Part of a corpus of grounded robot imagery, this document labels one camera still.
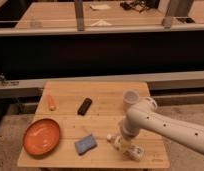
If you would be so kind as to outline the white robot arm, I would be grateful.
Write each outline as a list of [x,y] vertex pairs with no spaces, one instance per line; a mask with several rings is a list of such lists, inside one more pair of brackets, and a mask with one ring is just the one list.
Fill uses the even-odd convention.
[[157,103],[151,97],[124,98],[123,103],[125,117],[119,122],[119,130],[125,140],[134,139],[141,129],[145,129],[204,155],[204,126],[156,113]]

